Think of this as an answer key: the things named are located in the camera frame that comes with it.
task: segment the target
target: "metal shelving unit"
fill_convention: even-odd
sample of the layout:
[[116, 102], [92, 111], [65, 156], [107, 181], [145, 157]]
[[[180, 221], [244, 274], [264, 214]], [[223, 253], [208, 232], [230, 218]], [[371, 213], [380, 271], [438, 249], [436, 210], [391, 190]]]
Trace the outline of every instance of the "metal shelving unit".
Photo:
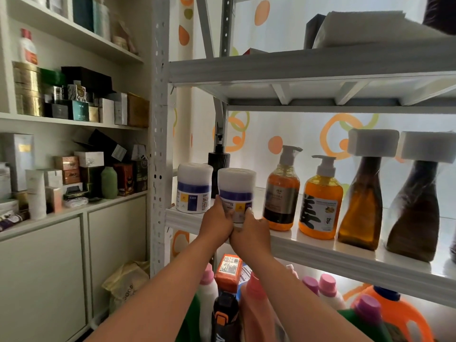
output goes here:
[[[236, 4], [242, 1], [223, 0], [220, 57], [214, 58], [206, 0], [197, 0], [207, 58], [169, 62], [169, 0], [154, 0], [153, 274], [165, 264], [167, 229], [197, 234], [202, 220], [202, 215], [169, 208], [170, 113], [175, 87], [195, 86], [214, 96], [216, 134], [222, 137], [230, 110], [456, 113], [454, 38], [226, 57]], [[263, 197], [264, 190], [258, 189], [254, 200], [256, 214], [261, 213]], [[456, 265], [448, 254], [453, 222], [442, 218], [439, 250], [430, 264], [389, 253], [383, 245], [371, 252], [334, 240], [311, 239], [300, 233], [297, 221], [290, 232], [271, 231], [271, 243], [274, 255], [284, 260], [456, 308]]]

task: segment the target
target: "white cabinet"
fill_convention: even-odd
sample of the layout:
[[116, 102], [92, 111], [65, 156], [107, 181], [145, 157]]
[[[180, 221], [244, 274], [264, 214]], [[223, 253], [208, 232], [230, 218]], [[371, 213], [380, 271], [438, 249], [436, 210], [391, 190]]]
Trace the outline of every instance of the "white cabinet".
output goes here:
[[101, 284], [122, 264], [145, 260], [146, 198], [140, 197], [89, 212], [90, 258], [94, 316], [109, 305]]
[[64, 342], [86, 325], [80, 219], [0, 242], [0, 341]]

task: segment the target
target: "purple bottle cap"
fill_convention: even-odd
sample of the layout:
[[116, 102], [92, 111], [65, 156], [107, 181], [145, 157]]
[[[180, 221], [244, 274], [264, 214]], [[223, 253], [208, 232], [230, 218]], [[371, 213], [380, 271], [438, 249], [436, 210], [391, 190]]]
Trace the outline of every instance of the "purple bottle cap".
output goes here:
[[320, 296], [320, 294], [318, 294], [318, 281], [315, 278], [313, 278], [311, 276], [304, 276], [302, 278], [302, 282], [312, 292], [314, 292], [316, 295]]
[[382, 322], [380, 303], [370, 295], [362, 294], [354, 310], [368, 324], [378, 325]]

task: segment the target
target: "shelf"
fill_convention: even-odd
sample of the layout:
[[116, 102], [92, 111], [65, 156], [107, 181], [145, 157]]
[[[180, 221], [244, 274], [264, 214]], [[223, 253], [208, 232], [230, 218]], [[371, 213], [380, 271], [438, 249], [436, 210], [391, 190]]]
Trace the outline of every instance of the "shelf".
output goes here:
[[7, 0], [8, 15], [47, 34], [119, 64], [143, 60], [32, 0]]
[[132, 130], [136, 130], [136, 131], [147, 131], [147, 128], [140, 128], [140, 127], [121, 126], [121, 125], [116, 125], [116, 124], [108, 124], [108, 123], [100, 123], [100, 122], [54, 119], [54, 118], [45, 118], [45, 117], [41, 117], [41, 116], [10, 114], [10, 113], [0, 113], [0, 119], [46, 122], [49, 124], [64, 124], [64, 125], [77, 125], [77, 126], [89, 126], [89, 127], [100, 127], [100, 128], [118, 128], [118, 129], [132, 129]]
[[170, 62], [169, 82], [229, 110], [454, 114], [456, 38]]
[[[264, 189], [255, 191], [253, 210], [257, 218], [262, 215], [264, 196]], [[429, 264], [390, 253], [383, 241], [377, 251], [371, 252], [334, 240], [307, 237], [297, 227], [301, 201], [302, 195], [299, 195], [293, 229], [271, 231], [275, 257], [456, 308], [456, 264], [449, 255], [455, 220], [441, 219], [438, 250]], [[173, 207], [166, 211], [165, 225], [198, 234], [202, 217], [202, 214], [186, 214]], [[388, 232], [382, 230], [382, 240]]]
[[14, 227], [11, 227], [3, 232], [0, 232], [0, 242], [9, 238], [16, 237], [18, 235], [22, 235], [25, 233], [29, 233], [33, 230], [40, 229], [43, 226], [47, 226], [50, 224], [55, 224], [58, 221], [73, 218], [77, 215], [82, 214], [83, 212], [91, 212], [99, 209], [104, 209], [106, 207], [110, 207], [112, 205], [120, 204], [125, 201], [129, 201], [141, 196], [147, 195], [147, 191], [134, 193], [132, 195], [122, 197], [118, 196], [115, 199], [102, 199], [101, 201], [97, 201], [94, 203], [88, 203], [87, 205], [83, 205], [81, 207], [74, 207], [72, 209], [63, 208], [63, 210], [59, 213], [50, 213], [46, 215], [46, 218], [42, 220], [27, 220], [17, 224]]

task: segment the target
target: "orange detergent bottle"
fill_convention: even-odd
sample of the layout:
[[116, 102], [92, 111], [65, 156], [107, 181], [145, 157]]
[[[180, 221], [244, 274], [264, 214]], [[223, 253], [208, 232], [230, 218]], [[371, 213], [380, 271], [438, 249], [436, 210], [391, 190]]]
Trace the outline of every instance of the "orange detergent bottle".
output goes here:
[[284, 145], [279, 165], [268, 177], [263, 217], [273, 230], [283, 232], [293, 226], [300, 186], [293, 164], [301, 151], [296, 146]]
[[336, 235], [343, 188], [334, 178], [335, 157], [314, 155], [312, 158], [322, 159], [322, 164], [305, 183], [299, 229], [312, 238], [331, 240]]
[[378, 300], [381, 305], [383, 320], [399, 328], [408, 342], [413, 342], [407, 328], [408, 322], [416, 323], [421, 333], [422, 342], [434, 342], [434, 336], [425, 317], [416, 308], [401, 299], [399, 293], [382, 287], [369, 286], [359, 294], [352, 307], [363, 294], [370, 295]]

